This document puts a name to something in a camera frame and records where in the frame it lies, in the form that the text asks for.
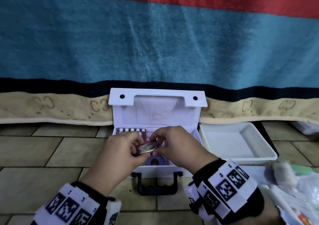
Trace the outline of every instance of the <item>plastic tray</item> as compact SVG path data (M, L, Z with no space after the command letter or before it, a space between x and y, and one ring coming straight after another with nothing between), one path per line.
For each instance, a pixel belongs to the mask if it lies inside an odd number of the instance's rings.
M200 124L199 136L208 151L240 165L262 164L278 158L252 123Z

